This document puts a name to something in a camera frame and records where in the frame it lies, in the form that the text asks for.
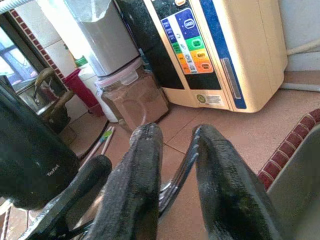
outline black handle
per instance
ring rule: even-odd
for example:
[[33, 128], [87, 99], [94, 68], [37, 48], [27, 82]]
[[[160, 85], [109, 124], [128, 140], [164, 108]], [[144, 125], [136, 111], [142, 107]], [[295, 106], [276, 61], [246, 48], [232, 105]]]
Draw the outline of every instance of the black handle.
[[163, 138], [150, 123], [137, 128], [130, 149], [110, 174], [87, 240], [155, 240]]
[[44, 207], [19, 240], [50, 239], [50, 233], [64, 219], [70, 208], [101, 180], [104, 184], [111, 170], [112, 164], [106, 156], [98, 155], [92, 158], [81, 168], [70, 185]]
[[264, 187], [234, 146], [210, 125], [196, 132], [196, 177], [209, 239], [287, 239]]

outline colorful label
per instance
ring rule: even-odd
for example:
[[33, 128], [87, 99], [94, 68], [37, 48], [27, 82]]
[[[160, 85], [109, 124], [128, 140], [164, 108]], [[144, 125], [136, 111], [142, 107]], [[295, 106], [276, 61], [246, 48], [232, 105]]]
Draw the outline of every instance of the colorful label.
[[161, 22], [185, 75], [214, 71], [190, 8], [170, 15]]

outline brick border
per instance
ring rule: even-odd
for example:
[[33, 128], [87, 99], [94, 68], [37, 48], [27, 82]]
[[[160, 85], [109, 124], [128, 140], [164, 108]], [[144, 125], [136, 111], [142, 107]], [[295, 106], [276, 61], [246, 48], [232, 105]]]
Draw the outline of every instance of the brick border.
[[258, 179], [268, 190], [311, 129], [320, 123], [320, 108], [305, 114], [258, 172]]
[[62, 82], [64, 82], [65, 76], [62, 74], [60, 69], [57, 67], [57, 65], [54, 63], [54, 61], [51, 59], [51, 57], [49, 56], [47, 51], [42, 47], [40, 42], [37, 40], [35, 35], [32, 33], [30, 28], [27, 26], [27, 24], [24, 22], [24, 20], [20, 17], [20, 15], [17, 13], [17, 11], [13, 9], [13, 10], [9, 11], [9, 13], [14, 18], [14, 20], [19, 24], [20, 28], [23, 30], [25, 35], [30, 39], [32, 44], [36, 47], [36, 49], [41, 54], [43, 59], [49, 64], [49, 66], [51, 68], [54, 69], [54, 71], [55, 71], [56, 75], [58, 76], [58, 78]]

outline sink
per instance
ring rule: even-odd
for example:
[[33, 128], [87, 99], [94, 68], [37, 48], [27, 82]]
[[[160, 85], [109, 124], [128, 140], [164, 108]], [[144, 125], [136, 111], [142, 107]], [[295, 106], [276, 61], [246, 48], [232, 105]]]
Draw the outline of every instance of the sink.
[[320, 125], [305, 137], [267, 194], [292, 239], [319, 239]]

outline sticker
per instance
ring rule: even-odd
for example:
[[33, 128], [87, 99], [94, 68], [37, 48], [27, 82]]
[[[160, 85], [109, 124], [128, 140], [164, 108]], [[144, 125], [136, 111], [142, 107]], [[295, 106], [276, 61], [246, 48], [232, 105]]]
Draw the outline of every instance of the sticker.
[[205, 105], [219, 105], [224, 106], [224, 102], [220, 95], [205, 95], [205, 94], [197, 94], [196, 99], [199, 103]]
[[190, 8], [170, 15], [161, 22], [185, 75], [214, 71]]

